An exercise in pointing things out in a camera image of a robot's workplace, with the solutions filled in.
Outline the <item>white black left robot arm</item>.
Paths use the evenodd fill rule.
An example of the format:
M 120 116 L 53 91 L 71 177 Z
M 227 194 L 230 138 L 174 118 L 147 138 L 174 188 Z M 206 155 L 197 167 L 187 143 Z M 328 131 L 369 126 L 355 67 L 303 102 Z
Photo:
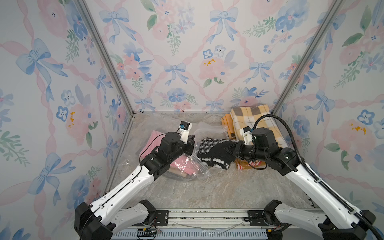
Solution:
M 147 200 L 123 210 L 138 192 L 152 184 L 170 169 L 182 155 L 192 155 L 195 137 L 188 131 L 168 132 L 140 165 L 120 184 L 98 200 L 77 206 L 74 229 L 81 240 L 109 240 L 133 225 L 150 225 L 156 208 Z

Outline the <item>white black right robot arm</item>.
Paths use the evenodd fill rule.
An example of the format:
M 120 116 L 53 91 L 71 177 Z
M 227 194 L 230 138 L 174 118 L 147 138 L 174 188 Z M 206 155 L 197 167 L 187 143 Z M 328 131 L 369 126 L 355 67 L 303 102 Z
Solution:
M 376 216 L 372 212 L 360 210 L 336 193 L 296 150 L 279 147 L 271 130 L 247 127 L 244 140 L 230 143 L 225 151 L 242 160 L 265 162 L 267 167 L 296 184 L 323 211 L 316 215 L 272 200 L 263 212 L 267 224 L 296 226 L 324 240 L 363 240 L 367 231 L 382 239 L 374 227 Z

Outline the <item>black white knit blanket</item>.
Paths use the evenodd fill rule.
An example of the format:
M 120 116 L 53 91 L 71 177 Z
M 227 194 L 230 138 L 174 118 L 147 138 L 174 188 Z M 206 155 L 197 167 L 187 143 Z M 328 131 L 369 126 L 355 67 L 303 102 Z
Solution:
M 233 140 L 204 138 L 197 148 L 197 158 L 209 167 L 228 170 L 236 158 L 225 151 L 224 147 L 227 141 Z

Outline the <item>orange cartoon print blanket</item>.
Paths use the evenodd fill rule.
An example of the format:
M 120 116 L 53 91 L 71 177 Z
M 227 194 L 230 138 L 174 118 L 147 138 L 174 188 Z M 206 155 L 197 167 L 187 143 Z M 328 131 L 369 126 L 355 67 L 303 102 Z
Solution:
M 221 122 L 222 122 L 223 126 L 228 127 L 227 133 L 228 133 L 230 140 L 236 140 L 237 135 L 236 135 L 236 131 L 234 128 L 234 123 L 233 123 L 233 119 L 232 119 L 231 115 L 225 114 L 221 118 Z M 266 169 L 266 164 L 264 162 L 260 162 L 260 161 L 248 163 L 245 160 L 236 159 L 235 165 L 236 165 L 237 170 L 250 170 L 250 169 L 265 170 Z

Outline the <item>clear plastic vacuum bag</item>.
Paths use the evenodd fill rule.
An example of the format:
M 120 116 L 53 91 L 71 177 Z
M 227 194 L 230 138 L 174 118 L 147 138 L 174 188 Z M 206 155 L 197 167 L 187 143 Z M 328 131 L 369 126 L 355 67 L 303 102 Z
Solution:
M 212 168 L 228 170 L 236 158 L 230 152 L 235 141 L 230 140 L 227 130 L 226 126 L 185 121 L 172 132 L 153 130 L 131 175 L 151 181 L 171 175 L 189 181 L 209 176 Z

